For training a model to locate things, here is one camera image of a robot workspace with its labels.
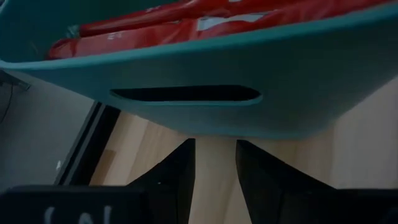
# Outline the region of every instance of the wooden floor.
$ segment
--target wooden floor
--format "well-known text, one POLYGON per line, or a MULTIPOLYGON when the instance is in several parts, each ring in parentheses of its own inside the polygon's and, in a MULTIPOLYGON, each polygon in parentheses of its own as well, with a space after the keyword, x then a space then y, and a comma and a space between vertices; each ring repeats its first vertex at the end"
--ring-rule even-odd
MULTIPOLYGON (((121 113, 91 184, 127 184, 188 137, 121 113)), ((236 173, 235 139, 194 137, 196 179, 189 223, 251 223, 236 173)), ((398 187, 398 78, 312 138, 248 140, 336 188, 398 187)))

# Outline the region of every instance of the black frame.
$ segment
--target black frame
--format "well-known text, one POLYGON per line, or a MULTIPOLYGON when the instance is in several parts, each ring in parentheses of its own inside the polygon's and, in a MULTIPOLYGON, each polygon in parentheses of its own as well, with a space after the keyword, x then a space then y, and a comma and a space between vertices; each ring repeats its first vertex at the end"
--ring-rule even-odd
POLYGON ((90 183, 119 114, 119 109, 94 102, 55 179, 55 185, 90 183))

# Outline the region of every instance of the dark opening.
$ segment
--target dark opening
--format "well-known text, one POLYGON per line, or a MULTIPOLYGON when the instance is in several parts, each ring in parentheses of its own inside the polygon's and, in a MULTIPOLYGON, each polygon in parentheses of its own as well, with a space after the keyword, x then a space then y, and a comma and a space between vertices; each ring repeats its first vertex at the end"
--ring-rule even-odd
POLYGON ((246 101, 260 96, 241 85, 178 86, 111 90, 123 98, 139 101, 246 101))

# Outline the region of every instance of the black cable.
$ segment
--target black cable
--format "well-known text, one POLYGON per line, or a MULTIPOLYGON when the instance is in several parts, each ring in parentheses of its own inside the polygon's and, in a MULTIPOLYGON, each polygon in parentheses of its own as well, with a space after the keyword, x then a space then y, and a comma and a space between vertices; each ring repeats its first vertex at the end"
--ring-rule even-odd
POLYGON ((6 108, 4 114, 3 114, 2 118, 1 118, 0 124, 4 121, 4 118, 6 118, 8 109, 10 108, 10 105, 11 105, 11 99, 12 99, 12 93, 13 93, 13 92, 14 92, 14 85, 11 85, 11 93, 10 93, 10 97, 9 97, 9 99, 8 99, 7 108, 6 108))

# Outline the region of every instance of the teal plastic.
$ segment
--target teal plastic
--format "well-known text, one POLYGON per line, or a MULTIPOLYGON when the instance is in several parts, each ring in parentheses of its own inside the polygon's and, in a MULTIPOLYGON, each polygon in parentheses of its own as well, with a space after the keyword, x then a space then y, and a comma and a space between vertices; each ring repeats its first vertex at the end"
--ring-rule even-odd
POLYGON ((278 139, 318 131, 398 73, 396 2, 214 39, 40 61, 68 25, 159 3, 6 0, 0 11, 0 68, 184 133, 278 139), (109 92, 192 85, 243 85, 262 96, 240 102, 142 102, 109 92))

